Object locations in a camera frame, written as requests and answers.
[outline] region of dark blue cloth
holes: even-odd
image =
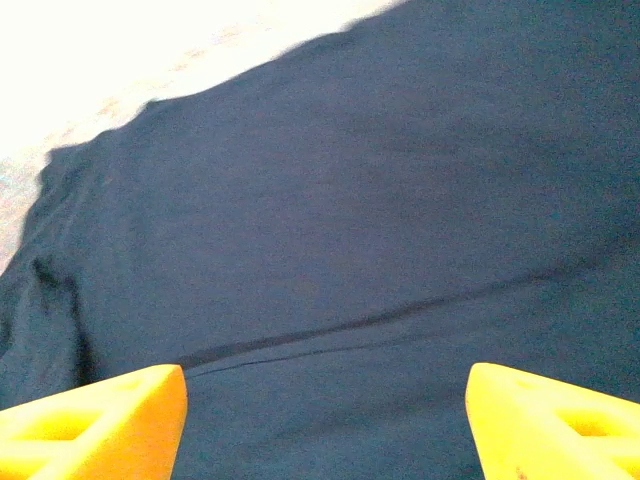
[[[584,3],[410,1],[52,152],[0,406],[176,362],[176,479],[444,480],[475,362],[640,401],[640,15]]]

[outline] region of yellow plastic piece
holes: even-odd
[[[0,412],[0,480],[169,479],[187,413],[158,365]]]
[[[487,480],[640,479],[638,404],[478,363],[466,408]]]

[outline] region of floor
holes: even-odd
[[[52,148],[219,84],[401,0],[26,0],[0,6],[0,273]]]

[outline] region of yellow plastic part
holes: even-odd
[[[0,412],[0,480],[169,479],[187,413],[158,365]]]
[[[487,480],[640,479],[640,405],[488,363],[466,408]]]

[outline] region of navy blue fabric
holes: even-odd
[[[52,152],[0,406],[175,362],[176,479],[479,479],[475,362],[640,401],[639,18],[414,0]]]

